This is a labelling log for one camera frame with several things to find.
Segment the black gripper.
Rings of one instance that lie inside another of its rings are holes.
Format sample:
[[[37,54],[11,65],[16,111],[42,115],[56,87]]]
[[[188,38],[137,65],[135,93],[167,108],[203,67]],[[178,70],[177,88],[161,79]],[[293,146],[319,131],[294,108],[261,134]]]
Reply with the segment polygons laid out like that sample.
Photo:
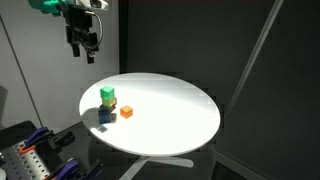
[[[71,45],[74,57],[80,57],[79,45],[87,51],[87,63],[95,62],[94,51],[99,50],[99,40],[95,32],[91,32],[92,18],[95,16],[90,10],[68,8],[63,17],[66,20],[67,42]]]

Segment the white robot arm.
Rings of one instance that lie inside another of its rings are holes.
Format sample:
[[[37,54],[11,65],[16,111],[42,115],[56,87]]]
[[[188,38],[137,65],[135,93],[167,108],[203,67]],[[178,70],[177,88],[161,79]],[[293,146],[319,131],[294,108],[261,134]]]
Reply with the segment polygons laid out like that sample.
[[[63,3],[63,17],[66,20],[67,42],[74,57],[80,56],[82,45],[86,51],[87,63],[93,64],[95,53],[103,39],[103,25],[95,10],[107,10],[105,0],[66,0]]]

